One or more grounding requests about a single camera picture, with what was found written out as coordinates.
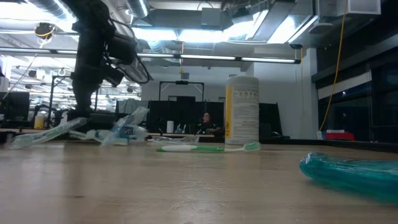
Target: table surface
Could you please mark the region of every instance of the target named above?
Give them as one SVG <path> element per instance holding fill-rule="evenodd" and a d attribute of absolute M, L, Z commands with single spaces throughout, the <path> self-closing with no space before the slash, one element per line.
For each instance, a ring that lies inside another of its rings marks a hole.
<path fill-rule="evenodd" d="M 157 146 L 52 142 L 0 150 L 0 222 L 398 222 L 398 207 L 320 187 L 299 169 L 312 151 L 393 160 L 398 154 L 281 145 L 194 154 L 155 152 Z"/>

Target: fluorescent light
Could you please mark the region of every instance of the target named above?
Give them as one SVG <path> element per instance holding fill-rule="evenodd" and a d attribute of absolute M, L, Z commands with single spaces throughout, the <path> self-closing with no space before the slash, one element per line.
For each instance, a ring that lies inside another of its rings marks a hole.
<path fill-rule="evenodd" d="M 278 29 L 275 30 L 274 34 L 267 41 L 268 44 L 284 44 L 290 37 L 295 33 L 294 20 L 291 16 L 286 17 Z"/>
<path fill-rule="evenodd" d="M 174 58 L 172 54 L 149 54 L 149 53 L 138 53 L 138 57 L 155 57 L 155 58 Z"/>
<path fill-rule="evenodd" d="M 249 38 L 253 38 L 254 35 L 256 34 L 257 30 L 259 30 L 262 22 L 264 22 L 264 19 L 266 19 L 266 16 L 268 14 L 269 10 L 264 10 L 262 12 L 260 12 L 260 14 L 257 16 L 257 18 L 255 19 L 255 15 L 253 15 L 253 19 L 255 20 L 253 27 L 249 30 L 248 34 L 246 35 L 246 40 L 248 40 Z"/>
<path fill-rule="evenodd" d="M 70 55 L 77 54 L 77 50 L 58 50 L 57 52 L 59 54 L 70 54 Z"/>
<path fill-rule="evenodd" d="M 293 42 L 295 39 L 300 37 L 306 31 L 316 20 L 318 19 L 318 16 L 314 16 L 307 24 L 305 24 L 300 30 L 297 31 L 296 34 L 292 38 L 288 40 L 288 43 Z"/>
<path fill-rule="evenodd" d="M 180 40 L 193 43 L 218 43 L 228 40 L 220 30 L 183 30 Z"/>
<path fill-rule="evenodd" d="M 136 37 L 142 40 L 177 40 L 177 35 L 171 29 L 132 28 L 132 30 Z"/>
<path fill-rule="evenodd" d="M 212 56 L 212 55 L 181 55 L 181 58 L 190 58 L 190 59 L 213 59 L 213 60 L 235 60 L 235 57 L 229 57 L 229 56 Z"/>
<path fill-rule="evenodd" d="M 45 49 L 20 49 L 11 47 L 0 47 L 0 52 L 17 52 L 17 53 L 50 53 L 51 51 Z"/>
<path fill-rule="evenodd" d="M 241 59 L 243 62 L 273 62 L 273 63 L 295 63 L 296 60 L 293 59 L 278 59 L 278 58 L 252 58 L 243 57 Z"/>

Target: computer monitor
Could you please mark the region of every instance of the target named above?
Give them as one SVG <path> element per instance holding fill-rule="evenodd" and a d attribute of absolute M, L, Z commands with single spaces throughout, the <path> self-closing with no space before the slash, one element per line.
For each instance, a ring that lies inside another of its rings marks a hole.
<path fill-rule="evenodd" d="M 260 103 L 260 114 L 259 121 L 260 126 L 262 124 L 269 124 L 267 129 L 271 129 L 271 132 L 275 131 L 282 134 L 282 126 L 280 125 L 280 116 L 278 104 L 272 103 Z"/>
<path fill-rule="evenodd" d="M 29 92 L 0 92 L 0 114 L 6 120 L 27 121 L 29 115 Z"/>

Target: toothbrush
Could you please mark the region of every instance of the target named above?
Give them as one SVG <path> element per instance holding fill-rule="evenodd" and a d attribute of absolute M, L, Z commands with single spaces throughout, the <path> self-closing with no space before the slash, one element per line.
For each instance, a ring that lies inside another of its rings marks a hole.
<path fill-rule="evenodd" d="M 158 152 L 252 152 L 260 150 L 260 143 L 253 142 L 245 144 L 239 149 L 226 149 L 215 146 L 192 146 L 192 145 L 173 145 L 158 148 Z"/>

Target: teal plastic bag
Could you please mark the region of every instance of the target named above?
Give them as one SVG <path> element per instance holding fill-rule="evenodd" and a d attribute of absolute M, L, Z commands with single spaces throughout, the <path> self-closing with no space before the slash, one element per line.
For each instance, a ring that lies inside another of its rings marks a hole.
<path fill-rule="evenodd" d="M 313 152 L 301 160 L 300 168 L 328 187 L 398 202 L 398 161 L 341 159 Z"/>

